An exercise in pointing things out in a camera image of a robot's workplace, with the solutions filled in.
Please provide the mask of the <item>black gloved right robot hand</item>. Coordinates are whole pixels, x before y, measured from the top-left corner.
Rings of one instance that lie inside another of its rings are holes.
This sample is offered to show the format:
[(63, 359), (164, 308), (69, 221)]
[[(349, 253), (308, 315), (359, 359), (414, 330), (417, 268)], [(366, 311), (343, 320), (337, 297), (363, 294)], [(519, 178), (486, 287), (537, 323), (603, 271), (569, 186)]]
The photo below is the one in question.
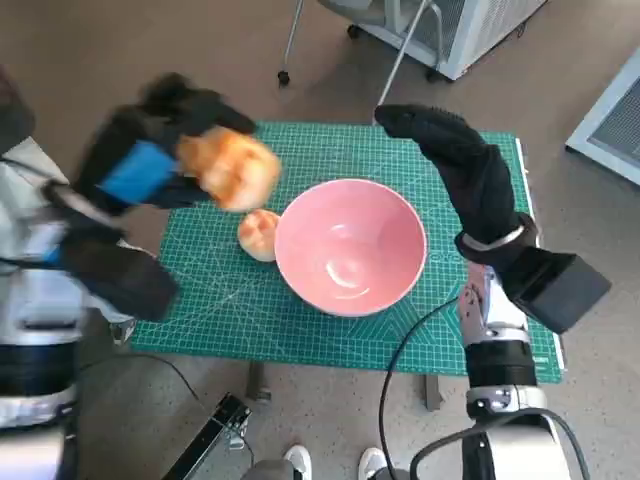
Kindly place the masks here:
[(489, 245), (520, 227), (509, 169), (495, 144), (462, 117), (436, 107), (380, 105), (374, 118), (392, 138), (410, 139), (438, 170), (462, 230)]

